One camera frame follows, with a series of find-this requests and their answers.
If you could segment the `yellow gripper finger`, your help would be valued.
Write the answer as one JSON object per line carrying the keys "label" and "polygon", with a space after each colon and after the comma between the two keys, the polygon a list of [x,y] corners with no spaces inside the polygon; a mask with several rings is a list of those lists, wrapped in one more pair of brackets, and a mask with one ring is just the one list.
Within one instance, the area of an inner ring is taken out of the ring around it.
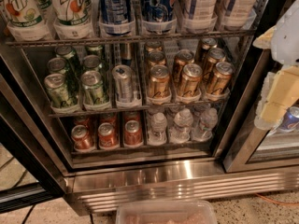
{"label": "yellow gripper finger", "polygon": [[275,26],[269,28],[265,33],[258,36],[253,41],[253,46],[258,49],[271,49],[271,40],[275,31]]}
{"label": "yellow gripper finger", "polygon": [[256,108],[254,125],[270,130],[279,125],[287,109],[299,99],[299,67],[287,66],[269,72],[263,81],[261,100]]}

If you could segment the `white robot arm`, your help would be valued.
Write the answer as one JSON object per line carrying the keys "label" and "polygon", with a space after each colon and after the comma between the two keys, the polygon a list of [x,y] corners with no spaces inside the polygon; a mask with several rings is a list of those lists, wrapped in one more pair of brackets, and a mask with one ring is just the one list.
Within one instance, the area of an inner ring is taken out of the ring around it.
{"label": "white robot arm", "polygon": [[256,38],[253,46],[269,49],[272,59],[282,65],[278,72],[269,72],[264,79],[256,109],[254,125],[270,130],[299,99],[299,0],[292,3],[275,26]]}

